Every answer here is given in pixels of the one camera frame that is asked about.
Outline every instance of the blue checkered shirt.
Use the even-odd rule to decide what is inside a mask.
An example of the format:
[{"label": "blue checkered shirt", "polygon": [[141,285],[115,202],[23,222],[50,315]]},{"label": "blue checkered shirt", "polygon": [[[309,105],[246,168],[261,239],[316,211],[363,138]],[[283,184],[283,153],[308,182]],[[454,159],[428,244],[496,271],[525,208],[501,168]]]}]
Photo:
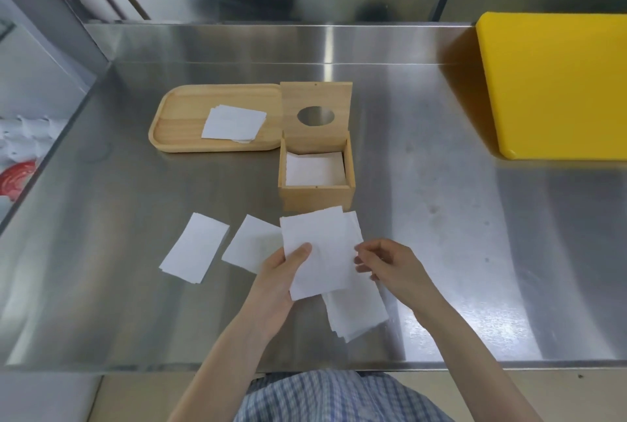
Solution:
[{"label": "blue checkered shirt", "polygon": [[383,372],[269,374],[250,384],[236,422],[452,422],[428,398]]}]

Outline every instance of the napkin dispenser box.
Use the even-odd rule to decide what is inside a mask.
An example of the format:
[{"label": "napkin dispenser box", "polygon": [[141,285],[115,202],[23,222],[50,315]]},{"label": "napkin dispenser box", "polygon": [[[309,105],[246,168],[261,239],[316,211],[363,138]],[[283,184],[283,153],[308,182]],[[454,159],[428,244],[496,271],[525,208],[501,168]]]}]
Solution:
[{"label": "napkin dispenser box", "polygon": [[[352,82],[281,82],[283,136],[278,192],[283,210],[312,212],[335,205],[348,211],[355,194],[349,115]],[[341,151],[346,185],[287,186],[287,153],[298,155]]]}]

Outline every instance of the person's left hand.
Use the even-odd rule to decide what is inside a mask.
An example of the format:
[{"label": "person's left hand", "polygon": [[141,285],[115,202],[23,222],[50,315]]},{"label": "person's left hand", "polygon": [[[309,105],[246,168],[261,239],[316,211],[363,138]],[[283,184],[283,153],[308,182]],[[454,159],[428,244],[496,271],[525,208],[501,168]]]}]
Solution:
[{"label": "person's left hand", "polygon": [[305,243],[286,259],[281,247],[263,262],[240,313],[257,326],[266,341],[285,323],[294,304],[290,296],[294,275],[311,251],[312,245]]}]

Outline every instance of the oval hole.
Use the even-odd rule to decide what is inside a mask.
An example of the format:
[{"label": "oval hole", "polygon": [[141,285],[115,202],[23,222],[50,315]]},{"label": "oval hole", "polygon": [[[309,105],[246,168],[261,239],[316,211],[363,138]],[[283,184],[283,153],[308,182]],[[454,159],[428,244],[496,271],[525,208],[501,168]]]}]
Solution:
[{"label": "oval hole", "polygon": [[323,106],[308,106],[298,112],[298,120],[307,126],[328,125],[335,119],[333,110]]}]

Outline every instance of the stack of paper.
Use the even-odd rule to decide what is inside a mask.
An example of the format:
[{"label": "stack of paper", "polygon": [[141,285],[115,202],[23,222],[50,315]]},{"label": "stack of paper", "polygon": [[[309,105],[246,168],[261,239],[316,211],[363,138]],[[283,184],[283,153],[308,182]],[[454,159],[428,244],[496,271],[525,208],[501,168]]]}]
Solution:
[{"label": "stack of paper", "polygon": [[[344,216],[349,229],[350,246],[353,248],[364,241],[357,213],[346,212]],[[353,267],[355,254],[353,252],[350,259]],[[347,343],[389,318],[377,284],[370,280],[370,273],[353,270],[347,289],[323,293],[322,299],[327,307],[331,329]]]},{"label": "stack of paper", "polygon": [[256,138],[265,120],[264,111],[218,105],[210,110],[201,137],[249,143]]},{"label": "stack of paper", "polygon": [[159,268],[192,284],[199,284],[228,229],[228,225],[194,212]]},{"label": "stack of paper", "polygon": [[246,216],[226,248],[222,260],[253,273],[259,273],[262,262],[281,246],[283,246],[283,236],[280,227],[253,216]]},{"label": "stack of paper", "polygon": [[355,272],[352,263],[355,251],[348,240],[341,206],[280,221],[286,255],[305,242],[312,245],[311,254],[298,268],[290,287],[293,300],[348,288]]},{"label": "stack of paper", "polygon": [[346,185],[344,159],[341,152],[316,155],[287,153],[285,165],[287,186]]}]

